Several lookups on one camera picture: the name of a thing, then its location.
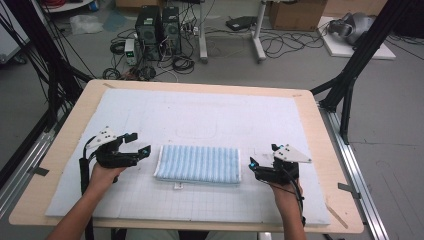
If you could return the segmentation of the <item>flat black box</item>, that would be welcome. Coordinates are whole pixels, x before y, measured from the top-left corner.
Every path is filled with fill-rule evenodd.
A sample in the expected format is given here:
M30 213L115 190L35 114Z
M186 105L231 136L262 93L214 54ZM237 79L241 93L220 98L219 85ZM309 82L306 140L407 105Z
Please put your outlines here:
M242 16L233 18L226 21L226 26L232 31L239 31L242 29L248 29L257 23L255 16Z

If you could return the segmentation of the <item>black metal frame stand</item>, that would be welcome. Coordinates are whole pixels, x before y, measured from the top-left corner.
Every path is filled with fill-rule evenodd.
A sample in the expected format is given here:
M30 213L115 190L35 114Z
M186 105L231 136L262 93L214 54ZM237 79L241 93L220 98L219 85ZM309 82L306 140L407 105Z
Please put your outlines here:
M346 145L349 145L348 130L356 80L399 20L417 1L387 0L343 70L335 78L311 90L313 95L328 90L326 97L319 101L319 106L327 112L334 113L339 103L343 102L339 135Z
M83 87L79 81L88 83L93 80L93 77L73 67L60 53L31 0L0 0L0 6L8 7L44 61L40 65L34 61L31 57L31 49L23 44L17 31L0 14L0 25L27 55L39 79L48 85L48 110L45 117L47 127L52 128L59 121L60 108L66 103L74 105L82 94Z

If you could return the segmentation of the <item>person's right hand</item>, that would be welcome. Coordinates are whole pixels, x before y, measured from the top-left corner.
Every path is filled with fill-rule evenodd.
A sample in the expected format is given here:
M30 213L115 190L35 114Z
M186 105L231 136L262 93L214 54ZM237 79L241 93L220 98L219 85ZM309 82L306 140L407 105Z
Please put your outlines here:
M279 185L276 183L270 183L270 187L273 191L277 204L289 205L297 202L296 193L291 184Z

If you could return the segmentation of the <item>clear plastic bag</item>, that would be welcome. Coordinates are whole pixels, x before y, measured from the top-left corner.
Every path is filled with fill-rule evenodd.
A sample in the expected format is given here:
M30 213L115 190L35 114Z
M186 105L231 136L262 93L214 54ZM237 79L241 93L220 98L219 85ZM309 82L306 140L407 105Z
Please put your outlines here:
M76 15L70 18L73 35L94 34L103 30L103 25L96 16Z

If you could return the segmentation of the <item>grey rounded device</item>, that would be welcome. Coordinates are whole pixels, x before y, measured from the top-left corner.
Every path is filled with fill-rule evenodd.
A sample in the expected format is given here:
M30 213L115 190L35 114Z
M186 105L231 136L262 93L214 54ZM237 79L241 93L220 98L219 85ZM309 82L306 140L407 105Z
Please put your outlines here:
M355 46L363 38L374 23L374 19L365 13L347 13L340 19L331 20L328 27L328 33L336 33L348 44Z

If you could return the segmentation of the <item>large black computer tower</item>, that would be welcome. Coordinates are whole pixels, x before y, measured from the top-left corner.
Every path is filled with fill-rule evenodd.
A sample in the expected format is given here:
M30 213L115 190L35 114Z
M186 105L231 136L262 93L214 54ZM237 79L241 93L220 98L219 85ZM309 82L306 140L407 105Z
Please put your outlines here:
M162 41L160 8L157 5L143 5L135 23L135 30L142 56L150 61L159 60L159 43Z

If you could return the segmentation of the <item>thin wooden stick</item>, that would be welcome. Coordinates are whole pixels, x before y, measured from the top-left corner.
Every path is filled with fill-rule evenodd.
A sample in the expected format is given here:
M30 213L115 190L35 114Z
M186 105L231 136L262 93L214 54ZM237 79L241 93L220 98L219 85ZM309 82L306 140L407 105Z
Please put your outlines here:
M341 218L341 216L339 216L337 214L337 212L329 205L329 204L325 204L327 210L329 211L329 213L336 219L336 221L345 229L348 229L349 226L348 224Z

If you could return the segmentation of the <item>light blue striped towel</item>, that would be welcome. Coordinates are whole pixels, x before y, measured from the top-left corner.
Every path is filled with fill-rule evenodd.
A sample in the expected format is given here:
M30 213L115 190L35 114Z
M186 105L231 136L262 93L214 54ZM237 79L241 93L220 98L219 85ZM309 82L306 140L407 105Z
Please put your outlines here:
M164 145L154 177L180 183L238 185L240 152L237 148Z

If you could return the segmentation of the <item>white grid mat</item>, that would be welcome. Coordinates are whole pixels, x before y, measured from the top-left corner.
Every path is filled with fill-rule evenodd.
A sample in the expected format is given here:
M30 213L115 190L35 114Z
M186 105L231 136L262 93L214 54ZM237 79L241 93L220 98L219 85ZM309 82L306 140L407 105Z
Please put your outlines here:
M150 145L151 154L120 175L96 208L99 218L278 223L272 191L256 180L248 167L250 158L271 166L271 144L310 153L299 109L288 97L109 89L64 168L48 216L65 215L80 198L79 160L92 152L86 143L106 126L118 135L138 134L121 151ZM164 145L237 148L241 183L157 180L154 172Z

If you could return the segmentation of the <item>wide tan cardboard box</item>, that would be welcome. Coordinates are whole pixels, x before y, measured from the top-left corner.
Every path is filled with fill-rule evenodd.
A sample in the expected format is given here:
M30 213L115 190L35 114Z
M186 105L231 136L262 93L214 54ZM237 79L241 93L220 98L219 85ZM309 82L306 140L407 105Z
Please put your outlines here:
M362 12L377 16L388 0L328 0L323 15L342 17L346 13Z

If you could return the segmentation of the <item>slim black computer tower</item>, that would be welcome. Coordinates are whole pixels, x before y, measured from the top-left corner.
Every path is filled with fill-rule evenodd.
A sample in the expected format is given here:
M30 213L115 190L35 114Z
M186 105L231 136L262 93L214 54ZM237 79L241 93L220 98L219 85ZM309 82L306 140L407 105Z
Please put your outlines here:
M162 24L167 52L173 55L180 55L182 49L179 8L175 6L165 7L162 11Z

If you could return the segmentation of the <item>white round table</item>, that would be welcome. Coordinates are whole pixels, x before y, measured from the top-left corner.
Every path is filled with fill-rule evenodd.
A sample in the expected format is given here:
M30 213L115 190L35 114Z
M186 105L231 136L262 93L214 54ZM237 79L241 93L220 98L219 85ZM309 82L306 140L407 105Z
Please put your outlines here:
M49 12L57 13L88 6L93 0L39 0L41 7Z

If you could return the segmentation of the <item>large brown cardboard box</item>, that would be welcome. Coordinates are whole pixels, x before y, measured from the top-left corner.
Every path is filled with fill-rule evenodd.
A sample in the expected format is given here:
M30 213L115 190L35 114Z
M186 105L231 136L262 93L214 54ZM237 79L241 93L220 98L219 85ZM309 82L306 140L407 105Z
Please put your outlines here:
M295 0L273 2L270 24L276 30L315 31L328 0Z

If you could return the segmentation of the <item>aluminium rail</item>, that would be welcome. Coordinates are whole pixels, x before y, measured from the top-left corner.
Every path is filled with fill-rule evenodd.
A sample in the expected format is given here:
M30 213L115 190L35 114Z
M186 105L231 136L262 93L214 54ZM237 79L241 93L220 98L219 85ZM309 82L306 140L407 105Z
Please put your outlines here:
M363 177L355 157L353 148L346 144L339 133L341 120L336 113L329 112L319 107L320 114L326 124L330 138L334 141L336 153L339 155L342 170L347 177L348 185L361 193L360 199L354 199L359 206L359 213L363 226L367 229L373 240L390 240L380 214L374 204L373 198Z
M60 110L57 121L50 125L47 114L43 114L17 150L0 170L0 219L11 209L34 174L30 167L40 167L59 130L69 115Z

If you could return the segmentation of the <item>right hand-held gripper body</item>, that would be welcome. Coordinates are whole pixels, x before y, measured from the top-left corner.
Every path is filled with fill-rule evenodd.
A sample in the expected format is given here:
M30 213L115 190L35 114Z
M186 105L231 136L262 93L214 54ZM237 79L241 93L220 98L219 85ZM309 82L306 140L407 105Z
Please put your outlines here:
M284 145L282 149L272 151L272 156L271 167L259 164L259 170L254 172L257 180L286 185L299 178L300 163L312 162L310 157L289 144Z

